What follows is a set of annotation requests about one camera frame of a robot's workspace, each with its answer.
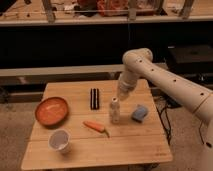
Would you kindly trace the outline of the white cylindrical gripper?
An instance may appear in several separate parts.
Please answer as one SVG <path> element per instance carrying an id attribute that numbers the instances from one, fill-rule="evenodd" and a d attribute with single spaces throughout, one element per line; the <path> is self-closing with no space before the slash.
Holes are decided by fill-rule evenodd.
<path id="1" fill-rule="evenodd" d="M 130 91 L 133 91 L 137 85 L 138 75 L 129 71 L 124 70 L 118 79 L 118 99 L 124 101 L 129 97 Z"/>

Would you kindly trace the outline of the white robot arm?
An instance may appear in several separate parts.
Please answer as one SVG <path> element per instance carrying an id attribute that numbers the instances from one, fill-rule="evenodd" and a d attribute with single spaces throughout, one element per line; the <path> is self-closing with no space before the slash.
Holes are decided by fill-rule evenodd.
<path id="1" fill-rule="evenodd" d="M 118 79 L 117 96 L 126 99 L 143 77 L 173 98 L 208 126 L 205 145 L 213 148 L 213 90 L 169 72 L 152 62 L 148 48 L 124 53 L 124 70 Z"/>

